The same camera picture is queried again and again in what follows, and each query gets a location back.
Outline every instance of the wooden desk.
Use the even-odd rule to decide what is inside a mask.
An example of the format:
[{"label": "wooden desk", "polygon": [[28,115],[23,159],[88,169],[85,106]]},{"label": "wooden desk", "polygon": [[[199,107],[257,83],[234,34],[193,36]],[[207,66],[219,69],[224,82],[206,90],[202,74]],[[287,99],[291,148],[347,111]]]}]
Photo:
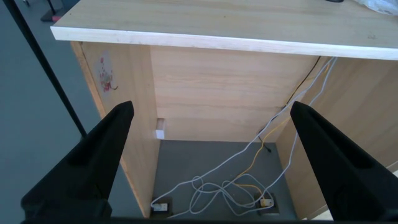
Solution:
[{"label": "wooden desk", "polygon": [[[144,216],[158,118],[165,119],[166,139],[250,141],[331,56],[341,58],[313,107],[398,169],[396,17],[353,1],[81,0],[51,29],[57,40],[72,41],[102,117],[120,102],[134,103],[121,164]],[[111,88],[101,84],[102,67],[112,74]],[[323,78],[302,102],[318,93]],[[267,139],[277,143],[283,165],[294,133],[289,122]],[[327,209],[301,143],[285,178],[299,218]]]}]

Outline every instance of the tangled cable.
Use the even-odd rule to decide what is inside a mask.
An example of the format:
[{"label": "tangled cable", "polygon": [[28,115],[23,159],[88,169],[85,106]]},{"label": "tangled cable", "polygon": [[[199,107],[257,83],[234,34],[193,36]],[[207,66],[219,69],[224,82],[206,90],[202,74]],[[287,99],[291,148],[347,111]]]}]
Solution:
[{"label": "tangled cable", "polygon": [[[285,174],[286,170],[290,167],[291,162],[292,162],[292,155],[293,155],[293,151],[297,142],[297,132],[295,134],[295,138],[294,138],[294,142],[292,145],[292,149],[290,152],[290,156],[289,156],[289,163],[287,164],[286,168],[282,171],[282,173],[278,176],[278,178],[276,178],[275,181],[273,181],[273,183],[271,183],[270,185],[268,185],[267,187],[264,187],[255,177],[253,177],[250,174],[241,174],[237,177],[235,177],[233,180],[224,180],[223,183],[221,185],[215,184],[215,183],[211,183],[211,182],[206,182],[204,183],[203,178],[205,176],[207,176],[208,174],[212,173],[213,171],[217,170],[218,168],[220,168],[222,165],[226,164],[228,161],[230,161],[231,159],[235,158],[236,156],[242,154],[244,151],[246,151],[248,149],[248,147],[269,127],[269,125],[271,124],[271,121],[274,120],[274,118],[278,117],[280,114],[282,114],[287,108],[289,108],[289,106],[301,95],[303,95],[305,92],[307,92],[312,86],[313,84],[316,82],[316,80],[318,79],[318,77],[323,73],[323,71],[325,70],[325,68],[327,66],[329,66],[329,69],[327,70],[327,74],[325,77],[325,80],[323,81],[323,85],[321,90],[319,91],[319,93],[312,99],[312,101],[310,102],[310,106],[312,105],[312,103],[323,93],[324,89],[325,89],[325,85],[326,82],[328,80],[329,74],[332,71],[333,67],[335,66],[335,63],[337,61],[336,57],[332,57],[331,59],[329,59],[329,61],[324,64],[324,66],[322,67],[322,69],[318,72],[318,74],[316,75],[316,77],[313,79],[313,81],[311,82],[310,86],[307,87],[306,89],[304,89],[303,91],[301,91],[296,97],[293,98],[292,101],[287,103],[287,106],[285,106],[285,108],[283,108],[280,112],[278,112],[275,116],[273,116],[267,123],[266,127],[257,135],[253,138],[253,140],[251,142],[249,142],[247,144],[247,146],[242,150],[239,151],[237,153],[235,153],[234,155],[232,155],[231,157],[229,157],[227,160],[225,160],[224,162],[222,162],[220,165],[216,166],[215,168],[213,168],[212,170],[209,170],[208,172],[206,172],[205,174],[201,175],[201,176],[195,176],[192,180],[188,180],[185,182],[181,182],[179,184],[177,184],[173,189],[169,190],[168,192],[162,194],[160,197],[156,198],[155,200],[153,200],[150,205],[151,207],[154,207],[154,203],[156,203],[156,201],[158,201],[160,198],[170,194],[171,192],[173,192],[175,189],[177,189],[177,187],[183,185],[183,184],[189,184],[191,183],[192,187],[195,189],[195,193],[192,195],[191,201],[189,203],[189,208],[188,210],[178,213],[176,215],[173,215],[169,218],[173,218],[173,217],[177,217],[186,213],[191,213],[193,215],[199,214],[201,212],[203,212],[204,210],[206,210],[211,203],[214,201],[214,199],[216,198],[216,196],[218,194],[223,194],[224,200],[227,203],[228,207],[231,209],[231,211],[236,215],[236,216],[241,216],[241,215],[245,215],[249,212],[254,212],[254,211],[258,211],[258,210],[264,210],[264,209],[268,209],[268,208],[272,208],[274,206],[274,199],[272,198],[272,195],[268,192],[268,189],[270,189],[276,182],[278,182],[278,180]],[[237,180],[239,180],[242,177],[251,177],[255,182],[257,182],[258,185],[260,185],[263,188],[262,194],[259,198],[254,198],[246,189],[244,189],[243,187],[239,186],[239,184],[236,184],[235,182]],[[195,182],[200,181],[201,182],[201,186],[196,187],[195,186]],[[213,186],[216,187],[216,190],[205,190],[206,186]],[[228,191],[226,190],[228,187],[237,187],[241,190],[243,190],[245,193],[247,193],[247,195],[251,198],[252,202],[250,203],[238,203],[237,201],[235,201],[235,199],[231,196],[231,194],[228,193]],[[262,208],[254,208],[254,209],[250,209],[247,210],[243,213],[237,213],[231,206],[230,202],[233,202],[236,206],[238,207],[243,207],[243,208],[252,208],[256,205],[256,203],[258,201],[260,201],[261,198],[264,197],[265,193],[267,193],[270,198],[271,198],[271,205],[268,207],[262,207]],[[196,205],[196,203],[198,202],[198,199],[200,198],[200,196],[202,194],[213,194],[213,197],[211,198],[211,200],[200,210],[198,211],[193,211],[194,206]]]}]

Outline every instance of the black pole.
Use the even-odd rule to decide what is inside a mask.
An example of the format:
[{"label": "black pole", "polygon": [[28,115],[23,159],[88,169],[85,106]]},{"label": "black pole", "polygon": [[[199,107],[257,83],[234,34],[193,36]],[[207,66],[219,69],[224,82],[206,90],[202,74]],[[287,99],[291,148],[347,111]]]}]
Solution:
[{"label": "black pole", "polygon": [[55,15],[55,9],[54,9],[54,7],[52,6],[51,0],[47,0],[47,2],[49,3],[50,9],[51,9],[51,11],[52,11],[52,14]]},{"label": "black pole", "polygon": [[73,122],[75,122],[76,127],[79,129],[81,136],[83,138],[86,137],[87,133],[83,125],[81,124],[79,117],[77,116],[75,110],[70,104],[67,95],[63,91],[60,82],[58,81],[57,77],[54,74],[54,71],[49,64],[49,61],[47,61],[47,59],[45,58],[42,49],[40,48],[35,37],[33,36],[32,31],[29,29],[29,26],[27,25],[24,17],[19,11],[17,4],[14,2],[14,0],[3,0],[3,2],[8,8],[8,11],[10,12],[12,18],[14,18],[15,22],[17,23],[29,46],[33,50],[33,53],[35,53],[37,60],[39,60],[41,66],[44,69],[45,74],[49,78],[51,84],[54,86],[55,91],[57,91],[58,96],[61,98],[62,103],[65,105],[67,111],[69,112],[70,117],[72,118]]}]

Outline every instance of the white cable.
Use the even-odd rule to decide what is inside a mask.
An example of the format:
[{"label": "white cable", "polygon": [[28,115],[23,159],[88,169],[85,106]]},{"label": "white cable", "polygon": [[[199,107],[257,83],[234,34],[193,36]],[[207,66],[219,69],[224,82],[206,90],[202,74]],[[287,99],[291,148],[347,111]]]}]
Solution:
[{"label": "white cable", "polygon": [[[186,213],[188,213],[188,212],[189,212],[189,213],[192,213],[192,214],[201,213],[201,212],[204,211],[208,206],[210,206],[210,204],[212,203],[212,201],[215,199],[215,197],[216,197],[219,193],[223,193],[223,197],[224,197],[226,203],[228,204],[228,207],[229,207],[229,208],[231,209],[231,211],[232,211],[235,215],[237,215],[237,216],[241,216],[241,215],[247,214],[247,213],[249,213],[249,212],[257,211],[257,210],[262,210],[262,209],[271,208],[271,207],[266,207],[266,208],[255,208],[255,209],[252,209],[252,210],[248,210],[248,211],[246,211],[246,212],[244,212],[244,213],[237,214],[237,213],[232,209],[232,207],[231,207],[231,205],[229,204],[229,201],[227,200],[227,198],[230,199],[233,203],[235,203],[235,204],[236,204],[237,206],[239,206],[239,207],[250,208],[250,207],[255,206],[255,203],[257,203],[257,202],[264,196],[264,194],[265,194],[266,192],[270,195],[270,193],[269,193],[267,190],[268,190],[270,187],[272,187],[272,186],[283,176],[283,174],[286,172],[286,170],[289,168],[289,166],[290,166],[290,164],[291,164],[292,155],[293,155],[294,147],[295,147],[295,144],[296,144],[296,141],[297,141],[297,136],[298,136],[298,135],[297,135],[297,132],[296,132],[296,135],[295,135],[294,143],[293,143],[293,145],[292,145],[292,150],[291,150],[291,152],[290,152],[289,163],[288,163],[287,167],[282,171],[282,173],[280,174],[280,176],[278,176],[278,178],[276,178],[276,180],[273,181],[273,183],[271,183],[271,184],[270,184],[268,187],[266,187],[266,188],[264,188],[264,186],[263,186],[256,178],[254,178],[254,177],[251,176],[250,174],[244,174],[244,175],[242,175],[242,176],[236,177],[236,178],[233,179],[232,181],[225,180],[225,181],[222,183],[221,186],[219,186],[219,185],[217,185],[217,184],[214,184],[214,183],[203,183],[203,179],[202,179],[202,178],[205,177],[206,175],[212,173],[213,171],[217,170],[218,168],[220,168],[222,165],[224,165],[225,163],[227,163],[228,161],[230,161],[230,160],[233,159],[234,157],[236,157],[236,156],[240,155],[241,153],[243,153],[244,151],[246,151],[246,150],[248,149],[248,147],[258,138],[258,136],[260,136],[260,135],[268,128],[268,126],[270,125],[271,121],[272,121],[274,118],[276,118],[278,115],[280,115],[281,113],[283,113],[293,102],[295,102],[295,100],[296,100],[298,97],[300,97],[302,94],[304,94],[306,91],[308,91],[308,90],[313,86],[313,84],[316,82],[316,80],[318,79],[318,77],[322,74],[322,72],[324,71],[324,69],[326,68],[326,66],[329,65],[329,64],[332,62],[332,65],[330,66],[330,69],[329,69],[329,71],[328,71],[328,73],[327,73],[327,75],[326,75],[326,77],[325,77],[324,82],[323,82],[322,89],[321,89],[321,91],[318,93],[318,95],[317,95],[316,97],[314,97],[314,99],[311,101],[311,103],[310,103],[310,105],[311,105],[311,104],[322,94],[322,92],[323,92],[323,90],[324,90],[324,88],[325,88],[325,85],[326,85],[326,81],[328,80],[329,74],[330,74],[331,70],[333,69],[333,67],[334,67],[336,61],[337,61],[337,58],[334,58],[334,57],[333,57],[333,58],[331,58],[326,64],[324,64],[324,66],[323,66],[322,69],[318,72],[318,74],[316,75],[316,77],[314,78],[314,80],[312,81],[312,83],[310,84],[310,86],[307,87],[306,89],[304,89],[303,91],[301,91],[296,97],[293,98],[292,101],[290,101],[290,102],[287,104],[287,106],[285,106],[285,108],[283,108],[279,113],[277,113],[275,116],[273,116],[273,117],[268,121],[266,127],[265,127],[260,133],[258,133],[258,135],[257,135],[256,137],[254,137],[254,139],[253,139],[251,142],[249,142],[249,143],[247,144],[247,146],[246,146],[242,151],[235,153],[234,155],[232,155],[231,157],[229,157],[227,160],[225,160],[224,162],[222,162],[220,165],[216,166],[214,169],[209,170],[207,173],[205,173],[205,174],[203,174],[203,175],[201,175],[201,176],[196,176],[196,177],[194,177],[192,180],[188,180],[188,181],[181,182],[181,183],[177,184],[173,189],[169,190],[168,192],[164,193],[164,194],[161,195],[160,197],[158,197],[158,198],[156,198],[155,200],[153,200],[153,201],[150,203],[151,207],[154,206],[154,203],[155,203],[156,201],[158,201],[160,198],[162,198],[162,197],[164,197],[164,196],[170,194],[170,193],[173,192],[177,187],[179,187],[179,186],[181,186],[181,185],[183,185],[183,184],[192,183],[192,187],[195,189],[195,193],[193,194],[193,196],[192,196],[192,198],[191,198],[189,209],[188,209],[187,211],[182,212],[182,213],[178,213],[178,214],[176,214],[176,215],[173,215],[173,216],[171,216],[171,217],[169,217],[169,218],[177,217],[177,216],[186,214]],[[240,204],[240,203],[238,203],[238,202],[235,202],[235,200],[234,200],[234,199],[232,198],[232,196],[225,190],[225,188],[227,188],[227,187],[230,186],[231,184],[234,184],[234,182],[237,181],[238,179],[240,179],[241,177],[247,176],[247,175],[250,176],[250,177],[252,177],[261,187],[263,187],[263,188],[264,188],[264,191],[263,191],[262,195],[261,195],[257,200],[254,200],[253,197],[251,197],[251,198],[254,200],[253,202],[247,203],[247,204]],[[201,185],[199,188],[196,188],[196,187],[194,186],[194,184],[193,184],[194,181],[196,181],[196,180],[200,180],[200,181],[202,182],[202,185]],[[203,189],[204,189],[204,187],[205,187],[206,185],[215,186],[215,187],[218,188],[218,190],[205,191],[205,190],[203,190]],[[249,193],[246,189],[244,189],[244,188],[242,188],[242,187],[240,187],[240,186],[237,186],[237,187],[239,187],[240,189],[244,190],[246,193],[248,193],[248,194],[250,195],[250,193]],[[198,197],[197,197],[197,198],[195,199],[195,201],[193,202],[193,199],[195,198],[195,196],[196,196],[197,193],[198,193]],[[207,205],[205,205],[205,207],[204,207],[203,209],[201,209],[201,210],[198,211],[198,212],[194,212],[194,211],[192,210],[192,207],[195,206],[195,204],[196,204],[196,202],[198,201],[198,199],[199,199],[199,197],[200,197],[201,194],[214,194],[214,196],[213,196],[212,199],[207,203]]]}]

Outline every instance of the desk top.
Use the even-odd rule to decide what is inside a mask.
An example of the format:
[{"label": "desk top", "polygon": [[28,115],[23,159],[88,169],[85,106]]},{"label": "desk top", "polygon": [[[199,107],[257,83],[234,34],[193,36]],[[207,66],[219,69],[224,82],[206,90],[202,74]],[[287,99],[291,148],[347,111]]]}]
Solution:
[{"label": "desk top", "polygon": [[81,0],[57,40],[398,60],[398,17],[352,0]]}]

